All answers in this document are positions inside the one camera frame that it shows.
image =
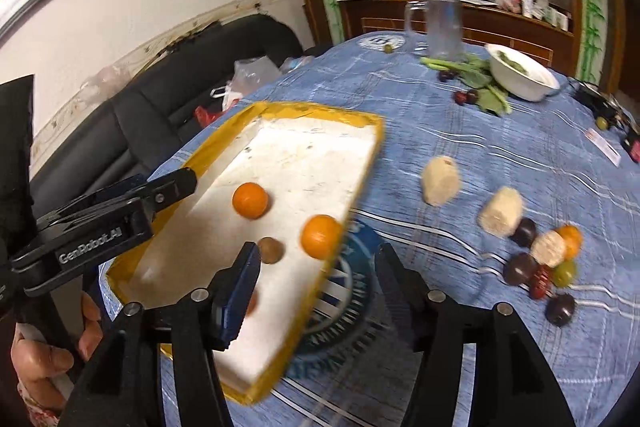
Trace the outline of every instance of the black sofa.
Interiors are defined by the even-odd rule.
[[[278,67],[303,55],[293,31],[263,14],[214,23],[174,46],[95,109],[41,167],[30,187],[34,215],[128,176],[150,175],[198,133],[197,106],[222,110],[222,99],[209,93],[233,76],[234,61],[263,55]]]

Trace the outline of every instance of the mandarin orange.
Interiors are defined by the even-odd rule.
[[[342,227],[333,217],[318,214],[302,227],[300,245],[309,256],[324,261],[334,253],[341,232]]]
[[[258,219],[269,206],[269,195],[257,183],[243,183],[234,192],[231,204],[246,219]]]
[[[573,259],[578,255],[582,247],[582,234],[574,225],[562,225],[556,229],[556,232],[564,239],[566,249],[564,250],[564,258],[566,260]]]

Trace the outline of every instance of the finger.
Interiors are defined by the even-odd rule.
[[[90,321],[100,320],[100,308],[88,293],[82,292],[82,315]]]
[[[73,357],[66,349],[46,344],[18,340],[11,350],[15,372],[31,398],[45,409],[62,410],[65,399],[47,380],[65,373],[73,365]]]
[[[84,333],[78,341],[78,351],[85,362],[91,358],[101,340],[102,329],[100,324],[95,321],[85,321]]]
[[[65,397],[50,380],[23,381],[22,384],[29,396],[43,409],[60,412],[65,408]]]
[[[22,381],[36,381],[66,373],[74,358],[66,349],[21,339],[11,350],[15,372]]]

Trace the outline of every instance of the table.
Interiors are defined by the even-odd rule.
[[[622,156],[619,168],[584,137],[593,118],[567,92],[540,103],[512,100],[513,113],[497,118],[453,103],[452,92],[462,84],[440,83],[435,71],[403,48],[383,54],[360,47],[360,39],[255,91],[154,176],[178,168],[222,121],[257,100],[309,100],[383,115],[385,143],[353,216],[390,241],[404,265],[432,288],[478,307],[513,304],[558,378],[577,425],[597,426],[640,361],[638,165],[615,131],[604,136]],[[469,49],[485,55],[478,46]],[[565,77],[557,76],[564,84]],[[422,201],[420,172],[441,154],[457,161],[462,190],[435,208]],[[476,225],[479,209],[503,185],[521,192],[525,214],[539,229],[572,223],[584,235],[578,279],[569,289],[578,311],[568,327],[553,327],[545,320],[544,301],[504,284],[502,266],[520,249]],[[108,266],[100,268],[100,287],[114,317],[120,304],[106,284]],[[309,337],[305,356],[263,402],[250,408],[229,403],[236,425],[399,425],[420,354],[398,339],[379,290],[361,310],[358,328],[341,343],[334,345],[328,332]],[[473,363],[468,346],[456,427],[466,425]],[[179,425],[169,360],[162,361],[162,384],[167,425]]]

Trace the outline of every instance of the glass mug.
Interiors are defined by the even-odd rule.
[[[424,10],[427,34],[415,32],[412,12]],[[419,0],[406,4],[404,31],[412,53],[441,60],[458,60],[462,56],[462,25],[459,0]]]

